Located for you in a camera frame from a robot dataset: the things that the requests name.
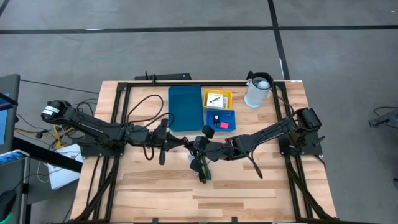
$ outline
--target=wooden table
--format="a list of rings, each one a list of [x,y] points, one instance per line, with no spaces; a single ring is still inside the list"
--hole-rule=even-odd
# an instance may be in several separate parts
[[[97,118],[107,122],[111,120],[117,83],[103,82],[95,113]],[[292,106],[295,109],[307,107],[303,83],[286,81],[286,85]],[[260,108],[253,109],[244,103],[246,91],[244,86],[206,88],[232,91],[233,109],[236,112],[236,131],[216,133],[212,141],[224,142],[224,138],[254,133],[277,122],[274,100],[271,96]],[[168,87],[133,87],[129,110],[145,96],[154,93],[164,99],[162,113],[168,112]],[[118,121],[120,121],[123,98],[122,95]],[[133,112],[130,120],[150,118],[159,108],[159,99],[149,98]],[[155,128],[158,124],[154,123],[149,129]],[[177,137],[187,136],[189,140],[193,140],[197,135],[203,135],[201,132],[173,134]],[[160,166],[159,150],[155,150],[155,158],[152,161],[147,161],[141,148],[127,145],[119,165],[111,222],[151,222],[153,218],[159,218],[160,222],[230,222],[231,217],[237,217],[242,222],[295,220],[285,162],[279,153],[276,139],[260,145],[254,153],[255,161],[262,170],[263,180],[257,176],[248,159],[241,159],[211,162],[209,168],[212,180],[203,184],[189,168],[190,162],[187,157],[188,151],[179,147],[169,151],[165,165]],[[92,157],[84,161],[71,218],[77,217],[86,206],[95,160],[96,158]],[[323,164],[313,156],[302,156],[302,160],[309,191],[325,211],[335,217],[335,208]],[[99,162],[96,171],[92,192],[96,192],[98,186],[101,164],[102,161]],[[298,197],[301,214],[304,217],[305,209],[299,190]],[[104,208],[103,203],[99,217],[104,217]]]

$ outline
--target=gray carpet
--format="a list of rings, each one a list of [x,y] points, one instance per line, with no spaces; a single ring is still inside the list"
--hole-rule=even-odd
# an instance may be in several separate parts
[[[398,24],[394,0],[275,0],[275,8],[280,26]],[[268,3],[260,0],[11,0],[0,17],[0,29],[10,30],[271,24]],[[282,31],[281,36],[290,77],[304,81],[310,106],[323,122],[322,146],[338,216],[396,223],[398,190],[392,178],[398,177],[398,133],[369,128],[368,119],[377,106],[398,105],[398,30]],[[103,80],[132,80],[145,70],[188,72],[194,79],[242,79],[253,70],[282,78],[273,31],[12,34],[0,35],[0,52],[0,75],[19,73],[23,79],[89,91],[99,91]],[[39,117],[48,100],[77,103],[93,97],[22,82],[18,113],[50,128]],[[17,127],[30,129],[23,122]],[[39,185],[36,190],[33,198],[50,192]],[[72,184],[35,203],[32,223],[62,221],[75,190]]]

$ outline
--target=small red object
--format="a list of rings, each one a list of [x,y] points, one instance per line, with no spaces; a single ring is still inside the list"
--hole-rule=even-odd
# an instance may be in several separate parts
[[[227,129],[227,128],[228,128],[228,123],[221,122],[220,128],[222,128],[222,129]]]

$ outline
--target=yellow box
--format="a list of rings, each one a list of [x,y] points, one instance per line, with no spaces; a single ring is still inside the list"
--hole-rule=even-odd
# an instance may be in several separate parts
[[[224,97],[228,97],[228,105],[226,110],[231,110],[232,109],[232,92],[231,91],[224,91],[224,90],[205,90],[205,99],[203,99],[203,108],[207,110],[208,108],[206,107],[207,104],[207,95],[209,93],[216,93],[216,94],[222,94]]]

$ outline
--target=black floor stripe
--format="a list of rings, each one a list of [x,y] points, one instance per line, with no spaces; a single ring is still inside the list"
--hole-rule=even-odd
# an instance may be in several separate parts
[[[269,10],[271,12],[272,26],[274,28],[274,35],[276,41],[276,47],[280,59],[280,66],[282,69],[282,76],[285,80],[290,80],[289,69],[287,68],[286,56],[284,46],[282,43],[282,37],[280,36],[278,20],[276,17],[276,11],[273,0],[268,0]]]
[[[271,26],[214,26],[214,27],[153,27],[121,29],[50,29],[50,30],[0,30],[0,34],[110,34],[144,32],[203,32],[203,31],[261,31],[273,30]]]
[[[4,2],[1,4],[1,7],[0,7],[0,16],[1,16],[1,14],[4,12],[4,10],[6,9],[6,7],[7,7],[7,5],[8,5],[9,2],[10,2],[10,0],[4,0]]]
[[[363,25],[363,26],[281,26],[279,30],[381,30],[398,29],[398,25]]]

